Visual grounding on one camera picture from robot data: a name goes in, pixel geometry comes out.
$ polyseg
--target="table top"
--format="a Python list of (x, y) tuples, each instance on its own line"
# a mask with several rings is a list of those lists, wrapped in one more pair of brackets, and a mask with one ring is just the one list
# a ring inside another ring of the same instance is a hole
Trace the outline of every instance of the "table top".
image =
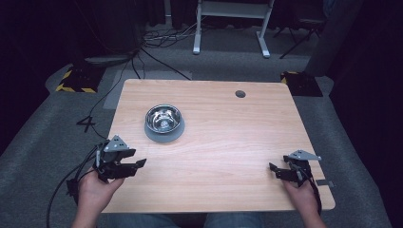
[[(245, 93), (244, 98), (236, 91)], [(173, 142), (153, 142), (144, 133), (147, 111), (176, 106), (185, 120)], [(147, 159), (127, 178), (104, 213), (176, 213), (294, 210), (280, 180), (267, 167), (298, 149), (315, 154), (285, 84), (174, 80), (127, 80), (109, 132), (133, 157)], [(310, 161), (324, 180), (318, 161)], [(324, 210), (335, 207), (327, 185), (318, 187)]]

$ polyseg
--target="hole in table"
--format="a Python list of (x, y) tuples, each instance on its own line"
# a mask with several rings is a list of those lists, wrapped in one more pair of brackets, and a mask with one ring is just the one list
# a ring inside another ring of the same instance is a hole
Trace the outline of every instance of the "hole in table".
[(242, 91), (242, 90), (237, 90), (237, 91), (235, 92), (235, 95), (236, 95), (237, 97), (239, 97), (239, 98), (244, 98), (244, 97), (246, 97), (246, 93), (245, 93), (244, 91)]

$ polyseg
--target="black cable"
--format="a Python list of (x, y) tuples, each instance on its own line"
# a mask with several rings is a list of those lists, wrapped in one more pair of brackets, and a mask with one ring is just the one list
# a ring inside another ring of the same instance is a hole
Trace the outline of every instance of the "black cable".
[[(101, 41), (101, 39), (98, 37), (98, 35), (96, 34), (95, 30), (92, 28), (91, 24), (89, 23), (88, 19), (86, 18), (85, 14), (83, 13), (81, 7), (78, 5), (78, 3), (77, 3), (76, 0), (74, 0), (74, 4), (76, 5), (77, 10), (80, 11), (81, 16), (82, 16), (83, 19), (85, 20), (86, 25), (88, 26), (88, 28), (91, 30), (92, 35), (93, 35), (93, 36), (95, 37), (95, 39), (101, 44), (101, 46), (102, 46), (104, 49), (106, 49), (106, 50), (108, 50), (108, 51), (110, 51), (110, 52), (112, 52), (112, 53), (122, 54), (122, 52), (120, 52), (120, 51), (122, 50), (121, 48), (116, 48), (116, 50), (114, 50), (114, 49), (112, 49), (112, 48), (107, 47), (107, 46), (104, 44), (104, 42)], [(125, 53), (128, 53), (128, 52), (135, 52), (136, 49), (137, 49), (137, 48), (135, 48), (135, 49), (133, 49), (133, 50), (131, 50), (131, 51), (126, 51)]]
[(92, 66), (92, 67), (114, 67), (117, 65), (121, 65), (124, 64), (125, 62), (129, 61), (131, 58), (133, 58), (132, 54), (127, 54), (125, 56), (123, 56), (123, 58), (121, 59), (117, 59), (117, 60), (107, 60), (107, 61), (91, 61), (91, 59), (86, 59), (86, 61)]
[[(91, 161), (92, 159), (94, 159), (94, 158), (95, 158), (95, 156), (92, 156), (92, 157), (87, 158), (87, 161), (84, 163), (84, 165), (85, 165), (87, 162), (89, 162), (89, 161)], [(52, 194), (52, 196), (51, 196), (51, 198), (50, 198), (50, 201), (49, 201), (49, 204), (48, 204), (48, 209), (47, 209), (47, 228), (50, 228), (50, 210), (51, 210), (51, 204), (53, 203), (53, 200), (54, 200), (54, 198), (56, 197), (57, 192), (59, 191), (60, 187), (61, 187), (62, 184), (65, 182), (65, 180), (66, 180), (74, 171), (76, 171), (77, 169), (79, 169), (80, 167), (82, 167), (82, 166), (84, 166), (84, 165), (83, 165), (82, 163), (80, 163), (80, 164), (78, 164), (76, 167), (74, 167), (70, 172), (68, 172), (68, 174), (63, 177), (63, 179), (59, 182), (59, 184), (57, 185), (56, 189), (54, 190), (54, 192), (53, 192), (53, 194)]]
[(92, 172), (94, 172), (94, 171), (95, 171), (95, 169), (91, 169), (91, 170), (87, 171), (85, 174), (83, 174), (83, 176), (80, 177), (80, 179), (78, 179), (78, 182), (80, 182), (81, 179), (82, 179), (83, 177), (85, 177), (87, 174), (92, 173)]
[[(80, 122), (78, 122), (78, 123), (81, 123), (81, 122), (83, 122), (84, 120), (86, 120), (86, 119), (92, 119), (92, 112), (93, 112), (93, 110), (94, 110), (94, 108), (118, 85), (118, 83), (122, 80), (122, 76), (123, 76), (123, 73), (124, 73), (124, 71), (125, 71), (125, 68), (127, 67), (127, 64), (128, 64), (128, 62), (130, 62), (130, 60), (128, 60), (128, 61), (126, 61), (126, 63), (125, 63), (125, 66), (124, 66), (124, 68), (122, 69), (122, 72), (121, 72), (121, 75), (120, 75), (120, 77), (119, 77), (119, 80), (118, 80), (118, 82), (107, 92), (107, 94), (105, 94), (104, 95), (104, 97), (102, 97), (92, 108), (91, 108), (91, 110), (89, 111), (89, 114), (88, 114), (88, 116), (86, 116), (84, 119), (82, 119)], [(91, 124), (91, 128), (95, 131), (95, 133), (99, 136), (99, 137), (101, 137), (101, 138), (103, 138), (104, 140), (106, 140), (106, 137), (104, 137), (104, 136), (102, 136), (100, 133), (98, 133), (98, 131), (95, 129), (95, 127), (93, 126), (93, 124)]]
[(91, 108), (91, 110), (89, 111), (89, 115), (88, 115), (88, 116), (91, 116), (92, 111), (93, 111), (94, 108), (98, 105), (98, 103), (101, 102), (107, 95), (109, 95), (109, 93), (112, 92), (112, 90), (113, 90), (113, 89), (118, 85), (118, 83), (122, 80), (122, 76), (123, 76), (123, 74), (124, 74), (125, 68), (127, 67), (127, 64), (128, 64), (129, 61), (130, 61), (130, 60), (128, 60), (128, 61), (125, 63), (125, 66), (124, 66), (124, 68), (122, 69), (121, 76), (119, 77), (118, 82), (107, 92), (107, 94), (104, 95), (104, 97), (102, 97), (102, 98)]
[(320, 199), (319, 189), (314, 183), (315, 179), (314, 177), (309, 177), (302, 168), (299, 168), (298, 170), (308, 179), (308, 182), (310, 182), (311, 187), (314, 190), (315, 199), (317, 200), (317, 213), (320, 215), (322, 213), (322, 200)]
[[(130, 15), (133, 15), (133, 13), (132, 12), (130, 12), (129, 13), (129, 10), (128, 9), (134, 9), (134, 7), (133, 8), (131, 8), (130, 7), (130, 3), (129, 3), (130, 1), (125, 1), (125, 6), (126, 6), (126, 8), (127, 8), (127, 10), (125, 10), (125, 13), (126, 13), (126, 17), (127, 17), (127, 21), (128, 22), (131, 22), (132, 20), (130, 20)], [(132, 26), (130, 26), (130, 30), (131, 30), (131, 37), (132, 37), (132, 39), (133, 40), (136, 40), (136, 32), (133, 30), (133, 27)]]
[(137, 72), (136, 68), (134, 67), (133, 59), (131, 59), (131, 66), (133, 67), (134, 72), (136, 73), (137, 77), (138, 77), (139, 79), (142, 79), (142, 78), (140, 78), (139, 73)]
[(154, 56), (152, 56), (152, 55), (149, 54), (147, 51), (145, 51), (144, 48), (142, 48), (142, 51), (144, 51), (144, 53), (147, 54), (149, 57), (151, 57), (153, 60), (157, 61), (158, 63), (160, 63), (160, 64), (162, 64), (162, 65), (164, 65), (164, 66), (166, 66), (166, 67), (169, 67), (170, 69), (174, 70), (175, 72), (181, 74), (185, 79), (191, 81), (190, 78), (188, 78), (186, 75), (184, 75), (184, 74), (182, 74), (181, 72), (179, 72), (179, 71), (178, 71), (177, 69), (175, 69), (174, 67), (169, 66), (168, 64), (165, 64), (165, 63), (161, 62), (160, 60), (156, 59)]
[[(144, 39), (146, 40), (145, 46), (147, 48), (168, 48), (173, 45), (175, 45), (178, 41), (184, 40), (187, 37), (193, 35), (193, 34), (188, 34), (186, 35), (187, 32), (191, 33), (193, 30), (195, 30), (195, 25), (186, 28), (184, 30), (176, 30), (176, 32), (167, 34), (171, 29), (169, 29), (164, 35), (160, 35), (159, 31), (149, 31), (148, 33), (152, 33), (151, 35), (146, 34), (144, 36)], [(152, 40), (160, 40), (159, 44), (150, 44), (150, 41)]]
[(143, 69), (143, 79), (145, 79), (145, 69), (144, 69), (145, 63), (143, 62), (142, 58), (140, 57), (140, 53), (137, 54), (137, 57), (139, 57), (140, 62), (142, 62), (142, 64), (143, 64), (143, 65), (142, 65), (142, 69)]
[(86, 154), (86, 158), (83, 160), (83, 162), (81, 163), (80, 169), (77, 171), (74, 179), (78, 180), (78, 177), (80, 176), (81, 171), (83, 170), (84, 166), (86, 165), (86, 162), (88, 161), (88, 159), (92, 156), (92, 154), (97, 151), (97, 149), (99, 149), (99, 145), (94, 146), (94, 148), (92, 148), (88, 154)]

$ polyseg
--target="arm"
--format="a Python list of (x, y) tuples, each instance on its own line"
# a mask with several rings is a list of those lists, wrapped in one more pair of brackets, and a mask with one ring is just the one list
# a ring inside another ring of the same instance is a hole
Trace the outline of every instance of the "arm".
[(317, 200), (315, 199), (314, 189), (310, 182), (304, 182), (299, 188), (296, 188), (289, 181), (283, 180), (282, 183), (291, 198), (291, 202), (299, 211), (305, 227), (326, 227), (322, 218), (317, 213)]
[(85, 175), (79, 184), (79, 199), (76, 218), (72, 228), (96, 227), (101, 212), (107, 207), (115, 191), (125, 179), (116, 179), (105, 183), (98, 179), (98, 174), (91, 171)]

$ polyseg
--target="stainless steel bowl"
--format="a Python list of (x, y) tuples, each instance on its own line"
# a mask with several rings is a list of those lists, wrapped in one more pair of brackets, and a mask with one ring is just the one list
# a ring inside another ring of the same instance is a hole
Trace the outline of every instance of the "stainless steel bowl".
[(147, 127), (155, 133), (166, 134), (181, 124), (181, 112), (170, 104), (152, 107), (145, 115)]

